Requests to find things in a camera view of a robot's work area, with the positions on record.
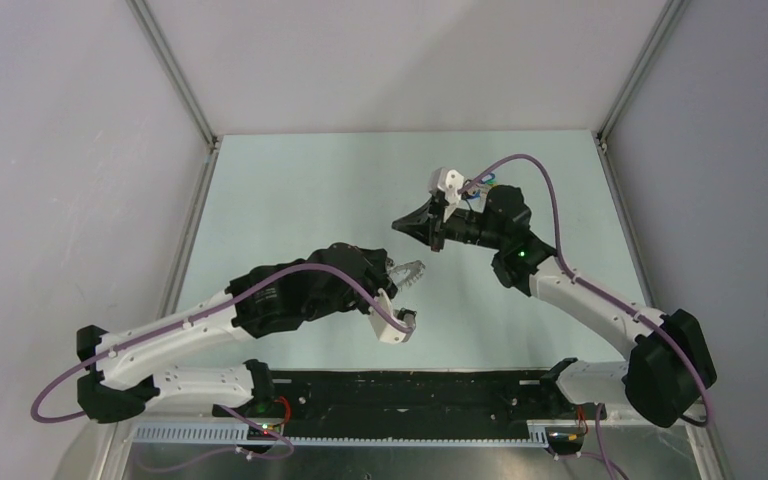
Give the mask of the metal disc with keyrings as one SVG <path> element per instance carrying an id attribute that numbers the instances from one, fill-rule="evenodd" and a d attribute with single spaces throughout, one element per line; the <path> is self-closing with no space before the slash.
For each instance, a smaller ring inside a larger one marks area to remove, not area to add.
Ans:
<path id="1" fill-rule="evenodd" d="M 405 291 L 422 278 L 425 269 L 425 264 L 420 260 L 402 264 L 389 261 L 387 274 L 399 291 Z"/>

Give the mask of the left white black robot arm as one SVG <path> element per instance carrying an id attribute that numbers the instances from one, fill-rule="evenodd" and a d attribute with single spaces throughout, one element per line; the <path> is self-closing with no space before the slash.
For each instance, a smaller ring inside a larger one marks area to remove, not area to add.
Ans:
<path id="1" fill-rule="evenodd" d="M 335 243 L 306 259 L 256 267 L 196 307 L 147 326 L 121 333 L 84 327 L 77 333 L 77 354 L 83 361 L 98 359 L 77 381 L 78 404 L 101 424 L 153 408 L 208 405 L 264 416 L 276 403 L 265 363 L 190 368 L 184 358 L 351 311 L 369 318 L 379 341 L 404 342 L 415 328 L 415 314 L 394 310 L 398 288 L 387 260 L 383 249 Z"/>

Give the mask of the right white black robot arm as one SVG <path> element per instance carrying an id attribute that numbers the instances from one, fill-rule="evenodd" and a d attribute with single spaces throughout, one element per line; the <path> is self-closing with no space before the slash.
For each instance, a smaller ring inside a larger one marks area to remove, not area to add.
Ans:
<path id="1" fill-rule="evenodd" d="M 500 284 L 548 303 L 607 341 L 620 362 L 565 360 L 554 382 L 540 394 L 543 409 L 564 418 L 580 404 L 627 406 L 659 427 L 682 420 L 717 379 L 699 321 L 678 309 L 672 314 L 621 299 L 561 266 L 558 250 L 530 228 L 531 210 L 520 188 L 490 190 L 480 212 L 448 205 L 437 192 L 413 212 L 394 220 L 392 228 L 439 252 L 448 241 L 493 250 L 491 261 Z"/>

